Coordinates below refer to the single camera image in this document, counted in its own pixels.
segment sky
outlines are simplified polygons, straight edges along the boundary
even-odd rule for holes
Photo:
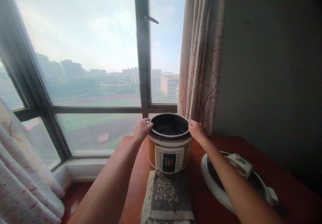
[[[138,66],[135,0],[15,0],[34,47],[50,61],[107,72]],[[149,0],[152,69],[179,73],[185,0]]]

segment wooden floor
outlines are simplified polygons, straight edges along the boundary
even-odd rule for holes
[[[61,199],[65,206],[65,213],[61,219],[61,223],[65,224],[76,210],[77,206],[84,198],[85,194],[91,187],[93,182],[73,183],[66,191],[65,196]]]

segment wooden table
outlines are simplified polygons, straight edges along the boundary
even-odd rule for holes
[[[132,136],[125,136],[119,148],[125,148]],[[241,137],[211,137],[216,147],[228,153],[238,153],[249,161],[267,186],[273,188],[280,201],[276,207],[285,223],[322,223],[322,199],[284,171],[263,153]],[[197,223],[240,223],[238,218],[212,195],[201,174],[204,150],[194,140],[188,166],[183,170]],[[147,159],[146,142],[138,152],[130,179],[120,223],[140,223],[149,172],[154,170]]]

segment window frame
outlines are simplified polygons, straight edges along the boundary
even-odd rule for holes
[[[149,0],[135,0],[137,25],[137,51],[140,79],[141,107],[63,107],[53,106],[41,73],[35,51],[14,0],[0,0],[0,57],[25,108],[14,110],[22,122],[40,117],[56,148],[61,163],[68,159],[106,158],[102,156],[72,156],[56,114],[59,113],[176,113],[177,104],[152,104]]]

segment beige curtain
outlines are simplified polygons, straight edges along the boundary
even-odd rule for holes
[[[185,0],[178,113],[212,134],[225,0]]]
[[[60,223],[64,194],[0,98],[0,223]]]

